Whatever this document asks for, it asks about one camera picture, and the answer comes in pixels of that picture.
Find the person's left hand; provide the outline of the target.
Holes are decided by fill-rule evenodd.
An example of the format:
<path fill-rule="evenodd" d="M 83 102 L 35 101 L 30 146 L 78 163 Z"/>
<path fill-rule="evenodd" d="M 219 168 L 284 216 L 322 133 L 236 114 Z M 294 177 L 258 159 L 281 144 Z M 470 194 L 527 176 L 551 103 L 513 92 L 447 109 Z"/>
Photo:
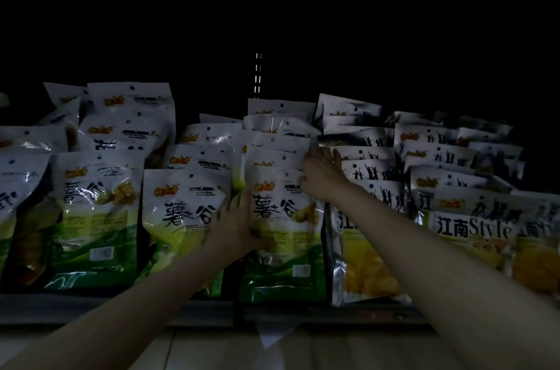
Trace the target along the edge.
<path fill-rule="evenodd" d="M 250 253 L 250 236 L 260 235 L 251 228 L 251 200 L 251 190 L 246 187 L 212 217 L 204 245 L 221 267 Z"/>

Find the person's right hand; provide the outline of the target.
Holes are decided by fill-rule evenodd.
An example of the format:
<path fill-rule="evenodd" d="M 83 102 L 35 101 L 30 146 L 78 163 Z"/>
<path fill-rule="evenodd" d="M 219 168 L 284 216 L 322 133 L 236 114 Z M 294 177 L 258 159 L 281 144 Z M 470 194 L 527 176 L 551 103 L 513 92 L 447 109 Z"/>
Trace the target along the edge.
<path fill-rule="evenodd" d="M 303 193 L 333 205 L 342 203 L 342 198 L 351 184 L 342 169 L 325 167 L 305 169 L 304 157 L 301 171 L 303 175 L 299 178 L 299 185 Z"/>

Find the green white snack bag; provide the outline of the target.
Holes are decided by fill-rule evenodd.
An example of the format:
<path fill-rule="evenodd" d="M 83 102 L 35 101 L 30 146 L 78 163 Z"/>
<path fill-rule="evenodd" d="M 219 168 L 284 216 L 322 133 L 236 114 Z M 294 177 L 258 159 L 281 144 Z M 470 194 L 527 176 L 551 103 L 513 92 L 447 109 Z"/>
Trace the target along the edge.
<path fill-rule="evenodd" d="M 325 204 L 304 194 L 297 169 L 255 166 L 251 188 L 251 231 L 274 244 L 250 253 L 239 286 L 239 302 L 326 301 L 321 230 Z"/>

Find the person's right forearm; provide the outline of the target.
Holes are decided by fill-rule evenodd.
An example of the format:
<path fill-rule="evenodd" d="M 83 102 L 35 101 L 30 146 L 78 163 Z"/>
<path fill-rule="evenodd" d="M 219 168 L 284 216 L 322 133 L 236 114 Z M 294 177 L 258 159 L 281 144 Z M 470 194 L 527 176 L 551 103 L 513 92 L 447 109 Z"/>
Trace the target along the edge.
<path fill-rule="evenodd" d="M 471 370 L 560 370 L 560 310 L 351 182 L 320 187 Z"/>

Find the person's left forearm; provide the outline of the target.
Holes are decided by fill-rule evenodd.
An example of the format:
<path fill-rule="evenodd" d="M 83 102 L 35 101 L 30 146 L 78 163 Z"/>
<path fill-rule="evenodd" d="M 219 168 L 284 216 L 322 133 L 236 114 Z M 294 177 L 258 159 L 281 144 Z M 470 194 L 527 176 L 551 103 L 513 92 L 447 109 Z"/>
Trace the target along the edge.
<path fill-rule="evenodd" d="M 205 245 L 19 352 L 0 370 L 128 370 L 221 267 Z"/>

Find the clear shelf label tag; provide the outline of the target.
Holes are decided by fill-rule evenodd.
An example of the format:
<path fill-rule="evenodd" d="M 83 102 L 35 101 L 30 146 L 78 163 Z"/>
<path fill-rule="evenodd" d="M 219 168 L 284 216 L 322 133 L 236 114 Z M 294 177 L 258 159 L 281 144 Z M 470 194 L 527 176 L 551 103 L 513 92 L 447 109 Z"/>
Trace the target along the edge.
<path fill-rule="evenodd" d="M 262 346 L 267 350 L 297 330 L 300 325 L 291 322 L 256 321 L 255 326 Z"/>

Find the slotted metal shelf upright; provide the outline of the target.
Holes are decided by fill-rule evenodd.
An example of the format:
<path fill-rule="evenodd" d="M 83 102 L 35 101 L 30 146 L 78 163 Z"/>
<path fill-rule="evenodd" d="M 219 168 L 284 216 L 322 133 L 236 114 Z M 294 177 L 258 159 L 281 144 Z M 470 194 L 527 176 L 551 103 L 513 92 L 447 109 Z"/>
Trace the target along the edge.
<path fill-rule="evenodd" d="M 267 27 L 265 20 L 266 0 L 254 0 L 254 26 L 255 26 L 255 83 L 254 98 L 260 98 L 263 92 L 263 74 L 265 71 L 265 51 L 267 48 Z"/>

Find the rows of yellow white packets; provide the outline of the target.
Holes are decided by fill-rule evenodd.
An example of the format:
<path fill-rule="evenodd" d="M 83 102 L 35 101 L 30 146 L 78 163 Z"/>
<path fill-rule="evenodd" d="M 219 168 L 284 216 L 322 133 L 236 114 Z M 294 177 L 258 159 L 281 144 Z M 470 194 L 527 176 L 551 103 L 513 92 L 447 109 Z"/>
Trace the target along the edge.
<path fill-rule="evenodd" d="M 353 191 L 367 192 L 537 294 L 560 300 L 560 195 L 523 191 L 511 127 L 396 111 L 321 93 L 313 122 L 342 159 Z"/>

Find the rows of green white packets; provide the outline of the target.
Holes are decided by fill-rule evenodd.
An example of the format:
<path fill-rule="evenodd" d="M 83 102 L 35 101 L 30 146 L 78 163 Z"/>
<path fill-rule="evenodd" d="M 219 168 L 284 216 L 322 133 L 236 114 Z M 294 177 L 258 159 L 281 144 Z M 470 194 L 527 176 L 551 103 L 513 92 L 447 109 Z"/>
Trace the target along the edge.
<path fill-rule="evenodd" d="M 69 151 L 62 125 L 0 126 L 0 292 L 108 290 L 202 242 L 232 188 L 229 150 L 168 146 L 139 109 L 90 114 Z"/>

